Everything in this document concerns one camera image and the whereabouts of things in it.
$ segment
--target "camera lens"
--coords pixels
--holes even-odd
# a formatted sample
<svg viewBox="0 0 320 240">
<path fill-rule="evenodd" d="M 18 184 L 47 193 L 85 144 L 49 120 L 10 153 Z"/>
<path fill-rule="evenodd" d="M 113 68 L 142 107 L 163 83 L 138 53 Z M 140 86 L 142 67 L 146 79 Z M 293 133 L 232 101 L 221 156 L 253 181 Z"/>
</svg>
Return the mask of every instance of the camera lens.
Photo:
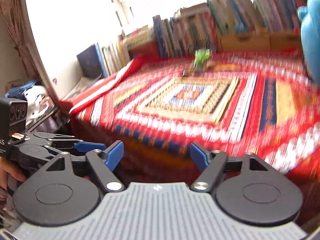
<svg viewBox="0 0 320 240">
<path fill-rule="evenodd" d="M 24 117 L 26 115 L 26 112 L 27 112 L 26 106 L 23 106 L 22 112 L 21 112 L 22 117 Z"/>
<path fill-rule="evenodd" d="M 18 106 L 16 109 L 16 120 L 18 120 L 21 116 L 21 106 Z"/>
<path fill-rule="evenodd" d="M 10 114 L 9 114 L 11 121 L 14 119 L 15 112 L 16 112 L 16 109 L 12 106 L 10 109 Z"/>
</svg>

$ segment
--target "book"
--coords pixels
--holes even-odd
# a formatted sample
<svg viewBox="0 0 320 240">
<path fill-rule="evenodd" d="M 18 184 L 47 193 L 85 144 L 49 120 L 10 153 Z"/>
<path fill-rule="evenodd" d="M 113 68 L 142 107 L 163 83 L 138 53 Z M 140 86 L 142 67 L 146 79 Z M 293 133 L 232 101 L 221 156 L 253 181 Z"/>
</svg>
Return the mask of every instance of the book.
<svg viewBox="0 0 320 240">
<path fill-rule="evenodd" d="M 228 0 L 217 0 L 223 11 L 226 14 L 228 22 L 228 33 L 233 34 L 235 32 L 235 26 L 238 24 L 235 14 L 228 2 Z"/>
<path fill-rule="evenodd" d="M 115 54 L 115 59 L 116 59 L 116 64 L 117 64 L 117 67 L 118 69 L 122 69 L 122 64 L 121 64 L 121 61 L 120 61 L 120 57 L 119 57 L 119 53 L 118 53 L 118 50 L 117 50 L 117 47 L 116 47 L 116 43 L 115 42 L 112 42 L 111 43 L 111 46 L 113 48 L 113 52 Z"/>
<path fill-rule="evenodd" d="M 274 0 L 267 0 L 267 1 L 270 6 L 270 10 L 272 12 L 272 21 L 273 21 L 273 26 L 275 31 L 277 32 L 284 31 L 283 24 L 281 22 L 281 18 L 280 18 L 278 9 L 276 7 L 275 1 Z"/>
<path fill-rule="evenodd" d="M 238 25 L 235 26 L 235 32 L 236 33 L 246 32 L 248 29 L 242 19 L 242 16 L 239 12 L 237 5 L 235 4 L 235 2 L 233 0 L 228 0 L 228 2 L 229 2 L 230 6 L 233 10 L 233 13 L 235 14 L 237 21 L 238 21 Z"/>
<path fill-rule="evenodd" d="M 176 57 L 177 56 L 177 48 L 173 42 L 173 35 L 172 35 L 172 30 L 171 30 L 171 27 L 170 27 L 170 24 L 169 24 L 169 20 L 168 19 L 164 19 L 163 20 L 163 23 L 164 23 L 164 26 L 165 26 L 165 29 L 168 33 L 168 38 L 169 38 L 169 46 L 172 50 L 172 57 Z"/>
<path fill-rule="evenodd" d="M 210 48 L 215 51 L 218 44 L 218 38 L 216 33 L 216 23 L 213 20 L 211 13 L 204 13 L 204 19 L 208 26 L 209 38 L 210 38 Z"/>
<path fill-rule="evenodd" d="M 107 47 L 104 46 L 102 48 L 102 52 L 103 52 L 103 55 L 104 55 L 105 60 L 107 62 L 107 68 L 109 70 L 109 73 L 113 74 L 113 73 L 117 72 L 116 67 L 115 67 L 115 65 L 113 63 L 113 60 L 112 60 L 112 56 L 111 56 L 111 52 L 110 52 L 109 46 L 107 46 Z"/>
<path fill-rule="evenodd" d="M 106 66 L 104 65 L 98 43 L 91 45 L 83 52 L 78 54 L 77 59 L 85 77 L 93 79 L 97 77 L 108 77 L 108 72 Z"/>
<path fill-rule="evenodd" d="M 184 35 L 186 37 L 186 41 L 187 41 L 187 45 L 188 45 L 187 50 L 189 51 L 189 48 L 192 47 L 193 44 L 195 44 L 195 41 L 194 41 L 194 39 L 193 39 L 193 37 L 191 35 L 191 31 L 190 31 L 187 19 L 186 18 L 180 18 L 179 21 L 180 21 L 182 30 L 184 32 Z"/>
<path fill-rule="evenodd" d="M 166 28 L 164 26 L 164 22 L 163 22 L 163 20 L 161 20 L 160 15 L 156 15 L 155 17 L 157 18 L 157 21 L 158 21 L 158 24 L 159 24 L 159 28 L 160 28 L 161 33 L 162 33 L 163 43 L 164 43 L 164 46 L 166 48 L 167 55 L 168 55 L 168 57 L 172 57 L 173 51 L 172 51 L 172 48 L 170 46 L 169 36 L 168 36 L 168 32 L 167 32 L 167 30 L 166 30 Z"/>
<path fill-rule="evenodd" d="M 177 18 L 172 17 L 170 19 L 170 23 L 172 25 L 172 32 L 175 33 L 178 39 L 178 43 L 180 45 L 182 56 L 186 56 L 188 53 L 188 46 L 186 44 L 185 37 L 183 35 L 183 31 L 181 29 L 181 25 L 178 22 Z"/>
<path fill-rule="evenodd" d="M 248 12 L 246 11 L 244 4 L 241 2 L 241 0 L 232 0 L 235 4 L 235 10 L 237 10 L 237 13 L 241 16 L 242 22 L 244 23 L 245 27 L 248 31 L 251 31 L 254 29 L 254 23 L 252 21 L 252 18 L 248 15 Z"/>
<path fill-rule="evenodd" d="M 201 13 L 201 12 L 208 12 L 209 8 L 207 7 L 206 3 L 200 3 L 194 6 L 191 6 L 189 8 L 182 8 L 180 9 L 180 17 L 189 17 L 193 16 L 196 13 Z"/>
<path fill-rule="evenodd" d="M 108 69 L 108 63 L 107 63 L 107 61 L 106 61 L 106 58 L 105 58 L 104 55 L 103 55 L 103 47 L 100 47 L 100 53 L 101 53 L 101 57 L 102 57 L 102 60 L 103 60 L 103 63 L 104 63 L 104 66 L 105 66 L 107 75 L 110 76 L 110 71 L 109 71 L 109 69 Z"/>
<path fill-rule="evenodd" d="M 260 16 L 260 14 L 258 14 L 251 0 L 239 0 L 239 1 L 243 4 L 244 9 L 247 11 L 248 16 L 251 18 L 254 28 L 259 29 L 259 28 L 265 27 L 262 17 Z"/>
<path fill-rule="evenodd" d="M 196 21 L 195 21 L 195 16 L 189 16 L 187 18 L 187 21 L 189 23 L 190 26 L 190 30 L 193 36 L 193 40 L 195 41 L 194 45 L 198 45 L 200 43 L 200 38 L 199 38 L 199 33 L 198 30 L 196 28 Z"/>
<path fill-rule="evenodd" d="M 124 60 L 126 61 L 126 65 L 131 61 L 129 50 L 127 45 L 124 42 L 121 42 L 121 47 L 124 55 Z"/>
<path fill-rule="evenodd" d="M 120 70 L 120 68 L 119 68 L 119 66 L 117 64 L 116 54 L 114 52 L 112 43 L 108 46 L 108 49 L 109 49 L 109 52 L 110 52 L 110 55 L 111 55 L 111 60 L 112 60 L 112 63 L 113 63 L 113 67 L 116 70 L 115 72 L 118 72 Z"/>
<path fill-rule="evenodd" d="M 213 15 L 221 34 L 229 33 L 228 20 L 218 0 L 207 0 L 208 7 Z"/>
<path fill-rule="evenodd" d="M 125 60 L 124 60 L 122 49 L 120 48 L 120 42 L 116 43 L 116 49 L 118 51 L 118 55 L 119 55 L 119 58 L 120 58 L 121 67 L 124 67 L 126 65 L 126 63 L 125 63 Z"/>
<path fill-rule="evenodd" d="M 284 0 L 284 3 L 288 8 L 288 13 L 289 13 L 289 17 L 291 18 L 292 27 L 294 29 L 299 29 L 300 24 L 299 24 L 297 12 L 296 12 L 297 9 L 296 9 L 295 2 L 293 0 Z"/>
<path fill-rule="evenodd" d="M 203 30 L 203 33 L 204 33 L 204 40 L 207 42 L 208 40 L 210 41 L 210 35 L 209 35 L 209 30 L 208 30 L 208 27 L 207 25 L 205 24 L 205 19 L 204 19 L 204 13 L 199 13 L 197 15 L 198 17 L 198 20 L 201 24 L 201 27 L 202 27 L 202 30 Z"/>
<path fill-rule="evenodd" d="M 159 55 L 160 57 L 168 57 L 168 51 L 166 46 L 164 45 L 164 36 L 162 34 L 162 30 L 160 28 L 160 23 L 158 17 L 154 16 L 153 18 L 153 28 L 156 35 L 156 40 L 158 43 Z"/>
<path fill-rule="evenodd" d="M 287 5 L 284 0 L 273 0 L 276 5 L 276 10 L 280 16 L 280 20 L 284 30 L 292 30 L 293 24 L 291 20 L 291 15 L 288 11 Z"/>
<path fill-rule="evenodd" d="M 268 11 L 268 5 L 266 5 L 265 3 L 268 2 L 266 0 L 253 0 L 253 4 L 256 10 L 261 15 L 265 27 L 268 29 L 268 31 L 272 32 L 275 30 L 272 24 L 272 14 Z"/>
<path fill-rule="evenodd" d="M 177 52 L 177 56 L 178 57 L 182 57 L 183 56 L 182 48 L 181 48 L 181 45 L 180 45 L 180 42 L 179 42 L 178 32 L 175 31 L 174 28 L 173 28 L 173 21 L 174 21 L 174 18 L 170 18 L 169 27 L 170 27 L 170 32 L 172 34 L 172 41 L 173 41 L 173 44 L 175 46 L 175 49 L 176 49 L 176 52 Z"/>
<path fill-rule="evenodd" d="M 131 34 L 130 36 L 126 36 L 123 43 L 127 46 L 128 50 L 131 50 L 135 48 L 135 46 L 139 46 L 142 43 L 148 43 L 153 40 L 155 40 L 154 28 L 147 28 L 140 30 L 135 35 Z"/>
<path fill-rule="evenodd" d="M 203 26 L 200 20 L 200 13 L 196 13 L 195 15 L 195 25 L 196 25 L 196 29 L 197 29 L 200 41 L 205 44 L 207 35 L 205 34 L 205 31 L 203 29 Z"/>
</svg>

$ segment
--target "geometric pattern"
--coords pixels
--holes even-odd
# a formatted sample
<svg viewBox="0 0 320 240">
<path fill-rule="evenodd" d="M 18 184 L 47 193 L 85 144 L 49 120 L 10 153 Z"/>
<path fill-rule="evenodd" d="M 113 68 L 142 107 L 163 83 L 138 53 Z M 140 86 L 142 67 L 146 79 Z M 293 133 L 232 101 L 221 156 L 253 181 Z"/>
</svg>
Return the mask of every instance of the geometric pattern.
<svg viewBox="0 0 320 240">
<path fill-rule="evenodd" d="M 238 78 L 176 78 L 144 100 L 137 110 L 166 118 L 217 123 L 236 89 Z"/>
</svg>

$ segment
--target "metal screw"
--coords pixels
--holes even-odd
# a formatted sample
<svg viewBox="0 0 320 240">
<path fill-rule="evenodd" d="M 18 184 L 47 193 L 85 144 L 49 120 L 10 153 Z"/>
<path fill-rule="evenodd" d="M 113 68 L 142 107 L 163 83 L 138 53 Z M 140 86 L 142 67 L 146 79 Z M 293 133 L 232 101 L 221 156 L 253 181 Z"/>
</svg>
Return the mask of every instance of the metal screw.
<svg viewBox="0 0 320 240">
<path fill-rule="evenodd" d="M 206 182 L 199 181 L 199 182 L 195 182 L 193 184 L 193 187 L 197 190 L 206 190 L 209 187 L 209 185 Z"/>
<path fill-rule="evenodd" d="M 163 189 L 163 187 L 161 185 L 155 185 L 153 187 L 153 189 L 156 190 L 156 191 L 159 191 L 159 190 Z"/>
<path fill-rule="evenodd" d="M 117 191 L 117 190 L 120 190 L 121 188 L 122 188 L 122 184 L 119 182 L 110 182 L 107 184 L 107 189 L 109 190 Z"/>
</svg>

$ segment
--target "drawer handle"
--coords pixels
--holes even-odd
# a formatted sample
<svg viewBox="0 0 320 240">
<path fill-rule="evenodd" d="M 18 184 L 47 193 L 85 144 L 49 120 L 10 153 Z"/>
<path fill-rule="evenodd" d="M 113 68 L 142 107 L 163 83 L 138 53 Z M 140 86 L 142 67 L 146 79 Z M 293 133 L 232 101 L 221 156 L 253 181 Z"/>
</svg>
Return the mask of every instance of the drawer handle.
<svg viewBox="0 0 320 240">
<path fill-rule="evenodd" d="M 238 40 L 239 41 L 248 41 L 250 39 L 250 36 L 241 36 L 241 37 L 238 37 Z"/>
<path fill-rule="evenodd" d="M 288 41 L 296 41 L 298 39 L 299 39 L 299 36 L 297 36 L 297 35 L 288 35 L 287 36 Z"/>
</svg>

